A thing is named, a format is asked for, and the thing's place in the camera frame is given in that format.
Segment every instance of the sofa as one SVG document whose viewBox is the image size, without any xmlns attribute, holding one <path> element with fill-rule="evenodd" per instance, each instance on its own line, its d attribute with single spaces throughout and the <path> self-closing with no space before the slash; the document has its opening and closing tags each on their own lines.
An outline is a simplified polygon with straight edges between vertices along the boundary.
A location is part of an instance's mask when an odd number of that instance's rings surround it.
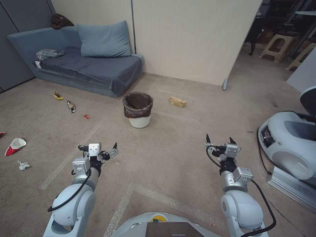
<svg viewBox="0 0 316 237">
<path fill-rule="evenodd" d="M 82 57 L 75 26 L 20 32 L 8 35 L 8 39 L 37 78 L 65 86 L 117 98 L 143 72 L 144 58 L 139 54 L 120 58 Z M 38 62 L 36 53 L 42 49 L 64 50 L 65 55 Z"/>
</svg>

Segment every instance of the brown cloth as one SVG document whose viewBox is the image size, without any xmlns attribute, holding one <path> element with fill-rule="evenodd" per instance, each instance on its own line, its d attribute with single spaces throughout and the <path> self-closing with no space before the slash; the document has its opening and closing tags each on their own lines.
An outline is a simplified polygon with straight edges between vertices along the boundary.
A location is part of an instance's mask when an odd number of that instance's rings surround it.
<svg viewBox="0 0 316 237">
<path fill-rule="evenodd" d="M 124 115 L 129 119 L 148 117 L 153 99 L 144 92 L 132 92 L 123 98 Z"/>
<path fill-rule="evenodd" d="M 68 20 L 63 15 L 60 15 L 57 13 L 52 15 L 50 22 L 51 22 L 50 27 L 54 28 L 55 30 L 58 30 L 64 26 L 74 26 L 70 20 Z"/>
</svg>

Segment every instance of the plastic stool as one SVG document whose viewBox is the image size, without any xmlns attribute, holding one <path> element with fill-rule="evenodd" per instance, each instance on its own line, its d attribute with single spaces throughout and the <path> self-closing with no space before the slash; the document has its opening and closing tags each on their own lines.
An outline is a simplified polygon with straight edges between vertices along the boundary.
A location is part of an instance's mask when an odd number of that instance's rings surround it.
<svg viewBox="0 0 316 237">
<path fill-rule="evenodd" d="M 263 50 L 262 54 L 259 56 L 262 58 L 265 54 L 274 56 L 274 62 L 279 63 L 282 59 L 290 53 L 290 46 L 293 45 L 294 40 L 296 40 L 299 36 L 298 32 L 280 32 L 276 34 L 268 43 L 266 48 Z M 272 46 L 277 39 L 284 39 L 284 45 L 281 47 L 280 51 L 272 51 Z"/>
<path fill-rule="evenodd" d="M 299 67 L 301 65 L 300 60 L 306 55 L 309 54 L 314 48 L 316 47 L 316 43 L 311 43 L 307 46 L 300 54 L 297 56 L 294 61 L 286 68 L 290 70 L 292 67 L 296 66 Z"/>
</svg>

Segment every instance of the white trash can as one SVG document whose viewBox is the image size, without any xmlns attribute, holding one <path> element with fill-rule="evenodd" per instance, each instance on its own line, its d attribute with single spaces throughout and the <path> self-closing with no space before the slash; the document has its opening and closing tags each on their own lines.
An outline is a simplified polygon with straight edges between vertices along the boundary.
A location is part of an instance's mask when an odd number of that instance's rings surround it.
<svg viewBox="0 0 316 237">
<path fill-rule="evenodd" d="M 124 115 L 135 128 L 146 127 L 150 122 L 153 99 L 144 92 L 132 92 L 123 98 Z"/>
<path fill-rule="evenodd" d="M 142 118 L 130 118 L 129 122 L 131 125 L 135 128 L 143 128 L 146 127 L 150 122 L 150 115 L 148 117 L 142 117 Z"/>
</svg>

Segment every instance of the floor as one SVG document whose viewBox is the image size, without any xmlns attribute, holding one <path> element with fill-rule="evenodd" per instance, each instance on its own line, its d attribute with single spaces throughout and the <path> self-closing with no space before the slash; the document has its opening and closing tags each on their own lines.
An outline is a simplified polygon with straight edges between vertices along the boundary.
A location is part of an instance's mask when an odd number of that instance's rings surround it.
<svg viewBox="0 0 316 237">
<path fill-rule="evenodd" d="M 103 149 L 117 142 L 119 155 L 102 167 L 85 236 L 109 236 L 117 223 L 154 211 L 181 215 L 229 236 L 219 204 L 221 177 L 203 147 L 206 133 L 215 144 L 231 136 L 242 148 L 238 166 L 252 170 L 277 219 L 270 236 L 315 236 L 316 216 L 266 183 L 256 143 L 257 128 L 274 113 L 304 112 L 300 94 L 285 82 L 291 75 L 287 64 L 260 59 L 260 50 L 249 56 L 249 50 L 242 49 L 225 92 L 205 83 L 140 76 L 126 93 L 143 91 L 154 99 L 151 122 L 143 129 L 124 117 L 124 95 L 115 99 L 39 79 L 0 94 L 0 130 L 7 132 L 0 139 L 0 236 L 44 233 L 47 208 L 72 181 L 71 162 L 81 155 L 77 146 L 90 142 L 101 142 Z M 65 99 L 56 100 L 54 90 Z M 172 106 L 169 96 L 188 103 Z M 70 113 L 67 99 L 77 112 Z M 24 137 L 27 145 L 4 156 L 15 137 Z M 18 160 L 31 167 L 19 171 Z M 248 188 L 270 225 L 259 192 L 252 184 Z"/>
</svg>

